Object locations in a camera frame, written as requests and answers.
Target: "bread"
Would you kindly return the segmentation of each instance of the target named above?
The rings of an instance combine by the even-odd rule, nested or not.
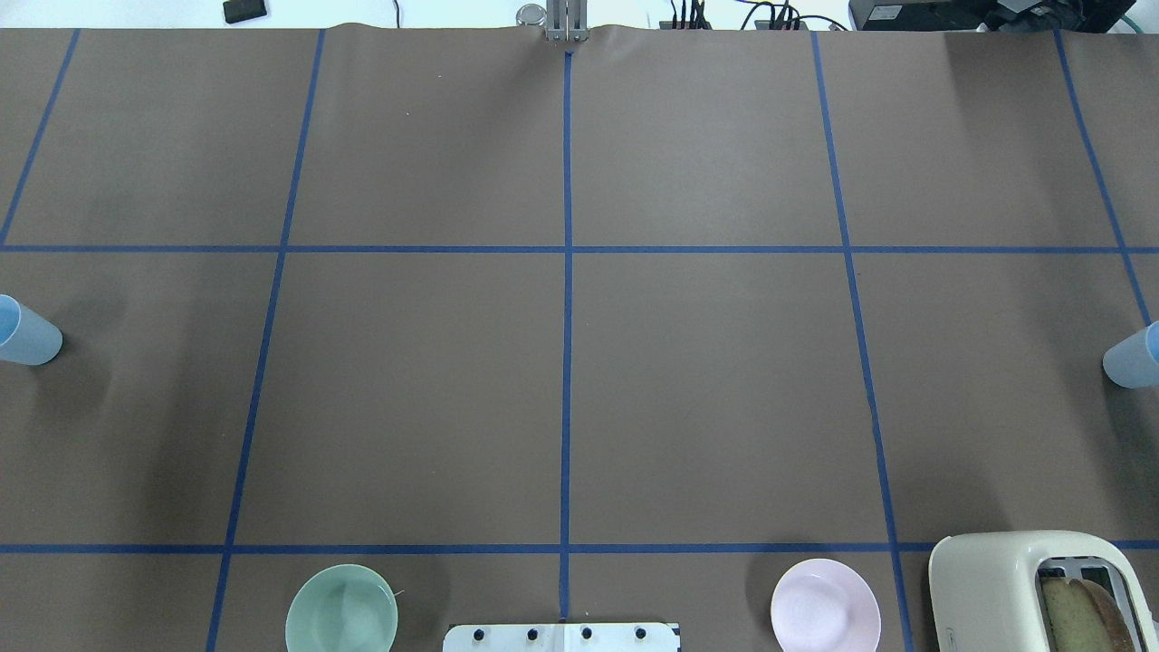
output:
[[[1107,589],[1077,578],[1043,578],[1041,586],[1057,652],[1135,652],[1123,614]]]

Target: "light blue cup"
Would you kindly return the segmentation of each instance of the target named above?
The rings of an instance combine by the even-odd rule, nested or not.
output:
[[[1102,369],[1115,384],[1131,390],[1159,387],[1159,321],[1110,347]]]
[[[289,652],[387,652],[399,629],[391,585],[365,566],[330,566],[309,578],[286,614]]]
[[[56,325],[8,294],[0,294],[0,360],[44,365],[57,357],[61,344]]]

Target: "mint green bowl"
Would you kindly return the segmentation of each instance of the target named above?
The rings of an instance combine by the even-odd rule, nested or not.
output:
[[[286,614],[289,652],[387,652],[399,629],[391,585],[365,566],[330,566],[298,589]]]

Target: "blue tape line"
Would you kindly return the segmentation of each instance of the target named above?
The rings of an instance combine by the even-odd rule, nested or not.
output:
[[[924,246],[854,244],[855,254],[1120,254],[1118,247],[1020,247],[1020,246]],[[844,254],[845,247],[830,244],[0,244],[0,252],[294,252],[294,254]],[[1128,247],[1134,254],[1157,254],[1159,247]]]
[[[60,87],[65,82],[65,73],[68,72],[68,64],[72,63],[73,52],[76,51],[76,42],[80,39],[80,29],[73,30],[73,36],[68,41],[68,49],[65,50],[65,58],[60,61],[60,71],[57,72],[57,81],[52,85],[52,93],[49,94],[49,102],[44,105],[44,113],[41,115],[41,124],[36,127],[36,135],[32,137],[32,145],[28,148],[28,156],[24,159],[24,168],[20,170],[20,178],[16,181],[16,189],[13,190],[12,202],[8,203],[8,213],[5,214],[3,226],[0,226],[0,244],[8,239],[8,230],[12,229],[12,221],[16,218],[16,208],[20,206],[20,197],[24,193],[24,184],[28,183],[28,175],[32,171],[32,163],[36,162],[36,152],[41,148],[41,139],[49,126],[49,118],[52,109],[57,105],[57,96],[60,95]]]
[[[938,545],[932,541],[921,541],[914,543],[898,543],[897,549],[902,552],[930,552]]]
[[[571,595],[571,57],[563,54],[563,382],[560,437],[560,620],[567,620]]]
[[[562,254],[553,246],[458,246],[458,244],[290,244],[289,252],[387,252],[387,254]]]
[[[613,246],[577,246],[573,247],[577,254],[839,254],[844,251],[841,247],[824,244],[781,244],[781,246],[637,246],[637,244],[613,244]]]
[[[229,506],[229,523],[226,527],[225,551],[221,554],[221,569],[218,572],[218,586],[213,596],[213,613],[210,617],[209,636],[205,651],[213,652],[217,647],[218,628],[221,624],[221,608],[225,603],[226,584],[229,578],[229,558],[238,535],[238,518],[241,513],[241,498],[246,488],[246,474],[249,468],[249,454],[254,444],[254,427],[257,424],[257,406],[262,398],[262,383],[265,380],[265,362],[269,358],[270,338],[274,334],[274,317],[278,308],[278,294],[282,290],[282,273],[285,268],[286,244],[290,241],[290,227],[293,225],[293,208],[298,195],[298,178],[301,175],[301,161],[306,155],[306,138],[309,133],[309,117],[314,110],[314,93],[318,89],[318,73],[322,64],[322,47],[326,44],[326,30],[318,30],[318,43],[314,46],[314,65],[311,68],[309,90],[306,94],[306,109],[302,111],[301,131],[298,134],[298,152],[294,155],[293,176],[290,178],[290,192],[286,197],[286,213],[282,225],[282,244],[277,263],[274,265],[274,281],[270,285],[270,301],[265,308],[265,325],[262,330],[262,345],[257,354],[257,369],[254,374],[254,389],[249,400],[249,415],[246,418],[246,435],[241,442],[241,456],[238,461],[238,476],[234,481],[233,500]]]
[[[1159,550],[1159,540],[1118,540],[1110,542],[1121,550]],[[852,543],[574,543],[571,555],[785,555],[826,552],[930,552],[935,542]],[[555,543],[482,543],[482,544],[289,544],[234,545],[232,556],[289,555],[384,555],[384,556],[453,556],[453,555],[556,555]],[[224,545],[184,544],[0,544],[0,555],[221,555]]]
[[[277,252],[277,244],[3,244],[13,252],[124,254],[257,254]]]
[[[845,214],[845,195],[841,191],[841,175],[837,166],[837,148],[833,145],[833,124],[829,112],[829,97],[825,93],[825,74],[822,68],[821,45],[817,32],[809,32],[812,41],[812,60],[817,75],[817,95],[821,98],[821,117],[825,127],[825,147],[829,149],[829,174],[833,182],[833,199],[837,206],[837,222],[841,230],[841,246],[845,248],[845,274],[850,285],[850,300],[853,307],[853,322],[858,335],[858,353],[861,358],[861,376],[866,387],[866,401],[869,404],[869,417],[873,424],[874,448],[877,455],[877,482],[881,485],[881,501],[885,514],[885,533],[889,536],[890,558],[894,563],[894,588],[897,593],[897,608],[901,613],[902,639],[906,652],[913,652],[913,632],[910,628],[909,600],[905,596],[905,579],[902,576],[902,556],[897,548],[897,527],[894,520],[894,499],[889,489],[889,471],[885,468],[885,447],[881,438],[881,419],[877,415],[877,397],[873,384],[873,369],[869,366],[869,347],[866,344],[865,321],[861,316],[861,296],[858,292],[857,270],[853,266],[853,249],[850,243],[850,228]]]
[[[234,545],[236,555],[555,555],[559,544]]]
[[[1117,254],[1118,247],[851,246],[855,254]]]
[[[889,543],[574,543],[573,555],[774,555],[889,552]]]
[[[1132,541],[1113,541],[1110,542],[1115,548],[1121,550],[1159,550],[1159,541],[1157,540],[1132,540]]]
[[[1131,254],[1127,248],[1127,240],[1123,237],[1123,229],[1118,224],[1118,215],[1115,214],[1115,205],[1110,200],[1110,191],[1107,189],[1107,181],[1102,176],[1102,167],[1099,164],[1099,156],[1094,153],[1094,145],[1091,142],[1091,134],[1087,132],[1086,119],[1083,118],[1083,108],[1079,105],[1079,94],[1074,90],[1074,79],[1071,76],[1071,64],[1066,59],[1066,47],[1063,46],[1063,34],[1055,30],[1055,49],[1058,50],[1058,63],[1063,66],[1063,79],[1066,80],[1066,93],[1071,97],[1071,109],[1074,110],[1074,122],[1079,126],[1079,135],[1083,137],[1083,146],[1086,147],[1087,159],[1091,160],[1091,169],[1094,171],[1095,183],[1099,184],[1099,193],[1102,195],[1102,205],[1107,208],[1107,218],[1110,219],[1110,229],[1115,232],[1115,241],[1118,242],[1120,254],[1123,256],[1123,266],[1127,268],[1127,277],[1131,281],[1131,291],[1135,292],[1135,302],[1139,307],[1139,315],[1144,323],[1151,323],[1151,312],[1147,309],[1147,301],[1143,296],[1143,288],[1139,279],[1135,274],[1135,264],[1131,263]]]
[[[163,544],[0,544],[0,555],[221,555],[224,545]]]

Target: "wire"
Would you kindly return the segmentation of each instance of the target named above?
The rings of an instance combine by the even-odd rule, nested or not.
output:
[[[1118,20],[1121,20],[1124,23],[1127,23],[1127,27],[1134,29],[1135,34],[1146,34],[1145,31],[1143,31],[1143,28],[1139,27],[1139,23],[1132,21],[1131,19],[1127,17],[1125,15],[1123,15],[1123,17],[1121,17]]]
[[[774,25],[778,25],[778,24],[781,24],[781,25],[787,24],[786,23],[786,17],[787,17],[788,22],[800,21],[801,13],[797,12],[796,8],[793,7],[792,5],[789,5],[788,2],[785,2],[783,5],[774,5],[773,2],[768,2],[768,1],[763,1],[763,2],[750,2],[749,0],[737,0],[737,1],[738,2],[744,2],[745,5],[752,5],[752,9],[749,9],[749,15],[745,16],[744,17],[744,22],[741,23],[741,29],[742,30],[744,28],[749,27],[749,20],[752,19],[752,14],[757,13],[757,9],[759,9],[761,7],[768,7],[768,22],[770,22],[768,27],[770,27],[770,29],[773,29]],[[780,16],[777,15],[777,9],[778,8],[781,9]]]
[[[840,31],[848,31],[848,28],[846,28],[844,24],[834,21],[833,19],[831,19],[829,16],[819,16],[817,14],[808,14],[808,15],[804,15],[804,16],[797,16],[797,22],[801,22],[804,19],[821,19],[823,21],[829,21],[830,23],[837,25],[838,30],[840,30]]]

